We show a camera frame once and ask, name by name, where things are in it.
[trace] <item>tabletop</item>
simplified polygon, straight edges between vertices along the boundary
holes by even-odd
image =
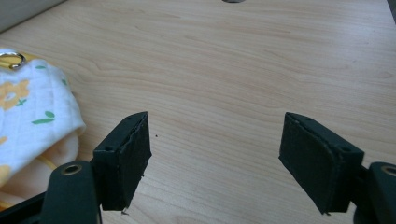
[[[69,0],[0,34],[68,75],[80,160],[148,111],[152,158],[104,223],[352,223],[282,165],[284,115],[396,162],[396,25],[386,0]]]

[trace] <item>light wood surface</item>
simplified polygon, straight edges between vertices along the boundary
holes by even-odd
[[[396,163],[396,25],[379,0],[69,0],[0,45],[69,76],[79,158],[133,113],[153,153],[105,223],[352,223],[322,216],[279,161],[287,111]]]

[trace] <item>white fabric pouch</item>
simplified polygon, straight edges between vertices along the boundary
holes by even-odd
[[[0,60],[10,52],[0,49]],[[0,67],[0,211],[44,192],[50,173],[76,158],[84,130],[59,68],[42,59]]]

